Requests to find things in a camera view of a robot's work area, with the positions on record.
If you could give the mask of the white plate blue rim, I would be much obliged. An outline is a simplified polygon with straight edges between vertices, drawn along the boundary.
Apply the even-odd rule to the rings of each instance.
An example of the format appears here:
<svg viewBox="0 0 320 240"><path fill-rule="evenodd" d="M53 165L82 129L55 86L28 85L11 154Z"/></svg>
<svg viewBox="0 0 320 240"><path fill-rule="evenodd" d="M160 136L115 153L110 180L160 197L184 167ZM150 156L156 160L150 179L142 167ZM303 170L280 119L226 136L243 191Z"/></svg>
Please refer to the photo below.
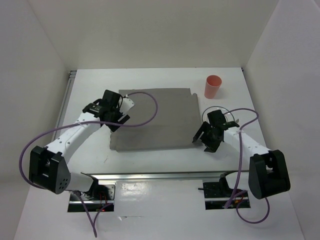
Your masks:
<svg viewBox="0 0 320 240"><path fill-rule="evenodd" d="M207 107L201 114L202 122L215 123L215 122L235 122L239 120L225 107L213 105Z"/></svg>

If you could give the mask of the pink plastic cup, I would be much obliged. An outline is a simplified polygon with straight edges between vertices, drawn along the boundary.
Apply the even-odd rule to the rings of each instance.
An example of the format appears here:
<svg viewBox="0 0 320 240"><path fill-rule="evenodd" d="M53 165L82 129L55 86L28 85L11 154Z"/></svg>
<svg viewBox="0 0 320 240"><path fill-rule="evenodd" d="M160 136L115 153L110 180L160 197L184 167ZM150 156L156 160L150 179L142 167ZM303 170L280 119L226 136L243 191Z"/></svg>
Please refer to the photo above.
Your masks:
<svg viewBox="0 0 320 240"><path fill-rule="evenodd" d="M217 75L209 75L206 78L204 96L213 99L222 85L222 79Z"/></svg>

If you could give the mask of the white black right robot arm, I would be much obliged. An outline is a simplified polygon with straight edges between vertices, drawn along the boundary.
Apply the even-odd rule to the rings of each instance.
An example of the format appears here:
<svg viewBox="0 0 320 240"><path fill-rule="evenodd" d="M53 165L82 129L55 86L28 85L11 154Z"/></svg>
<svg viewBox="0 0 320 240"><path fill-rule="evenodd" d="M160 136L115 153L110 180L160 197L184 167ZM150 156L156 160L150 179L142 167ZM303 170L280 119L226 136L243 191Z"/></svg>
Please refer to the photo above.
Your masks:
<svg viewBox="0 0 320 240"><path fill-rule="evenodd" d="M215 153L222 143L239 153L239 162L248 163L249 170L225 172L220 176L218 190L234 197L239 190L249 191L258 200L290 190L291 182L284 154L262 146L235 121L227 121L218 109L208 113L192 141L201 141L205 152Z"/></svg>

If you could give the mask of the grey cloth placemat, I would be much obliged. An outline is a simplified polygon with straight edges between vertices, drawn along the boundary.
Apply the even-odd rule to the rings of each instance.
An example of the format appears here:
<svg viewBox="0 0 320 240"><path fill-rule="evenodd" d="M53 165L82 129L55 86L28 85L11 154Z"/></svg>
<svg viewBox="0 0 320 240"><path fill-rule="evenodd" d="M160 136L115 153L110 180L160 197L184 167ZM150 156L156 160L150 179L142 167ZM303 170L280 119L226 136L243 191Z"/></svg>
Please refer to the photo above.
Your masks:
<svg viewBox="0 0 320 240"><path fill-rule="evenodd" d="M134 107L127 127L110 135L109 148L117 152L191 149L202 124L199 100L188 88L120 90Z"/></svg>

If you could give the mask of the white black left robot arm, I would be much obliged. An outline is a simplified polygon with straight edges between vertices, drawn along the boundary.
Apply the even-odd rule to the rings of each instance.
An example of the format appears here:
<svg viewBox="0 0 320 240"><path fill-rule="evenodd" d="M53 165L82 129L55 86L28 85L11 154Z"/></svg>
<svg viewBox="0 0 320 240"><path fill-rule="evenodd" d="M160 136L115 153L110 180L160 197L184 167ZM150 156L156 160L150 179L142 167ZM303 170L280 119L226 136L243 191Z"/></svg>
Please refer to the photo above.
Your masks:
<svg viewBox="0 0 320 240"><path fill-rule="evenodd" d="M68 163L87 138L103 125L115 132L128 121L127 112L134 105L128 96L106 90L102 98L84 107L74 126L45 147L35 146L32 149L29 180L55 194L79 191L88 200L95 199L105 188L89 174L71 173Z"/></svg>

